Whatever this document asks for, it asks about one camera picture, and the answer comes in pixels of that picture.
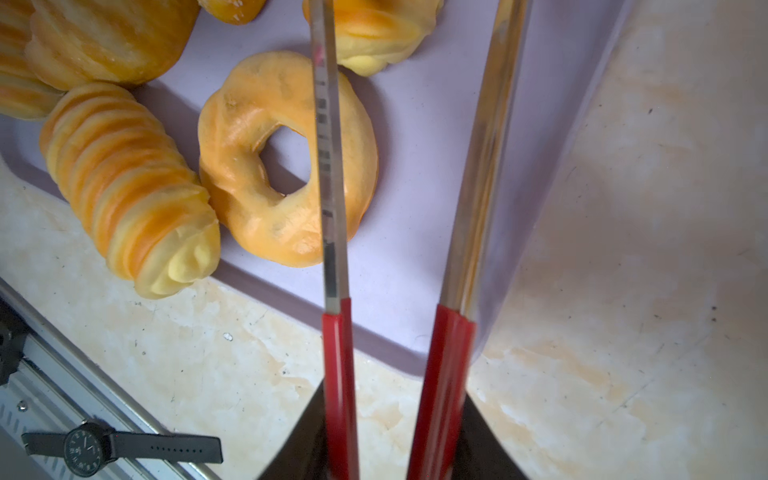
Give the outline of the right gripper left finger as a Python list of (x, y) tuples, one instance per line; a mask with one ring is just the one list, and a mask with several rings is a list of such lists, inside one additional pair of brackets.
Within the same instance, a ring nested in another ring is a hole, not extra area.
[(259, 480), (329, 478), (324, 381)]

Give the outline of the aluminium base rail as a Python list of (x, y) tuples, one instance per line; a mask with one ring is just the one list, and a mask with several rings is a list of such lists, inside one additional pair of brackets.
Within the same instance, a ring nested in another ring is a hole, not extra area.
[(219, 464), (121, 458), (96, 475), (74, 475), (62, 458), (29, 455), (22, 443), (26, 432), (65, 433), (86, 421), (123, 432), (173, 433), (113, 381), (56, 327), (16, 292), (1, 284), (5, 300), (30, 332), (18, 370), (1, 386), (1, 429), (53, 479), (214, 479)]

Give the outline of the ridged fake bread top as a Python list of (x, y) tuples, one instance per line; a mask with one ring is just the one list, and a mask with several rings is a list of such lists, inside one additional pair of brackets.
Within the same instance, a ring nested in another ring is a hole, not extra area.
[(437, 25), (441, 0), (335, 1), (336, 60), (370, 77), (409, 58)]

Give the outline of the black wristwatch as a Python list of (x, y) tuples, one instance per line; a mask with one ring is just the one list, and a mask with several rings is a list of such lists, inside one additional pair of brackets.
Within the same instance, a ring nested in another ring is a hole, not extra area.
[(21, 439), (27, 454), (62, 458), (66, 467), (81, 478), (92, 477), (121, 458), (223, 462), (217, 437), (123, 432), (96, 421), (86, 421), (65, 433), (26, 432)]

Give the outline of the ridged fake bread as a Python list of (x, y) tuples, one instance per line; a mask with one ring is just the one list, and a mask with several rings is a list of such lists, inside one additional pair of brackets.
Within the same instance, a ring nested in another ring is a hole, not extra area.
[(109, 271), (138, 295), (165, 298), (216, 270), (221, 234), (209, 192), (129, 91), (103, 82), (70, 90), (39, 148)]
[(437, 25), (441, 0), (335, 1), (336, 60), (370, 77), (409, 58)]
[(1, 1), (1, 114), (37, 121), (53, 110), (63, 92), (42, 82), (26, 61), (33, 13), (30, 1)]

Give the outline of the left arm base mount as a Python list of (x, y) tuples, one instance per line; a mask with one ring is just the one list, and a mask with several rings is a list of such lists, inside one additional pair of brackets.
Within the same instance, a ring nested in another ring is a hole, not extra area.
[(3, 386), (18, 370), (30, 329), (5, 300), (1, 300), (0, 321), (0, 385)]

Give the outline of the sugared fake bread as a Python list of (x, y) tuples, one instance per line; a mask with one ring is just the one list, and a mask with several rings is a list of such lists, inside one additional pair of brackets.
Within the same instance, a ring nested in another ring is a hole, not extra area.
[(198, 0), (197, 3), (219, 21), (244, 25), (259, 15), (266, 0)]

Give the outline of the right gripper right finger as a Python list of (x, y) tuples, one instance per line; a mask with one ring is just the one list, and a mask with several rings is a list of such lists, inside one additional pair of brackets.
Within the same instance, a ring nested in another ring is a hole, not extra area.
[(470, 396), (461, 423), (461, 478), (528, 480), (505, 451)]

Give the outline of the lilac tray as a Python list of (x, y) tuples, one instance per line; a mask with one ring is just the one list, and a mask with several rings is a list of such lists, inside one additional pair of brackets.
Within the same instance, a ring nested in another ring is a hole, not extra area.
[[(434, 32), (407, 60), (351, 76), (375, 129), (375, 196), (349, 244), (357, 350), (422, 376), (448, 256), (470, 134), (497, 5), (448, 1)], [(628, 1), (534, 1), (475, 301), (475, 350), (500, 314), (515, 269), (631, 10)], [(271, 1), (251, 23), (198, 17), (183, 55), (136, 98), (190, 164), (197, 119), (249, 55), (310, 51), (297, 1)]]

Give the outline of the red handled metal tongs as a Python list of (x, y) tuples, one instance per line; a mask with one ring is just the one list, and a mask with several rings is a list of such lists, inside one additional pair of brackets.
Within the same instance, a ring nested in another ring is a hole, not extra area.
[[(502, 1), (495, 15), (431, 336), (407, 471), (411, 479), (462, 479), (461, 423), (477, 328), (474, 307), (528, 14), (526, 2)], [(332, 3), (311, 2), (309, 25), (318, 109), (337, 119), (339, 73)], [(333, 479), (355, 479), (359, 453), (341, 141), (335, 126), (328, 130), (328, 144), (319, 149), (325, 157), (320, 193), (328, 469)]]

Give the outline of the oval fake bread centre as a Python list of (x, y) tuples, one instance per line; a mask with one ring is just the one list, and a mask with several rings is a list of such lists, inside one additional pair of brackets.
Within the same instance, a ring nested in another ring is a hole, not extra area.
[(25, 58), (59, 90), (93, 81), (132, 87), (181, 57), (197, 20), (195, 1), (34, 1)]

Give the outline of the ridged fake bread bottom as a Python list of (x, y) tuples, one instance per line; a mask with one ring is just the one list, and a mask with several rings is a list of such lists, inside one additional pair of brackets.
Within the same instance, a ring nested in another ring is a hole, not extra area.
[(165, 298), (216, 270), (221, 234), (209, 192), (129, 91), (103, 82), (70, 90), (39, 148), (109, 271), (138, 295)]

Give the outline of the ridged fake bread left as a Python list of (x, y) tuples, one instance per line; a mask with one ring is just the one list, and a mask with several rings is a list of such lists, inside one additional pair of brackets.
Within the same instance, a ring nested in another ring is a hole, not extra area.
[(53, 110), (63, 92), (42, 82), (26, 61), (33, 13), (30, 1), (1, 1), (1, 114), (37, 121)]

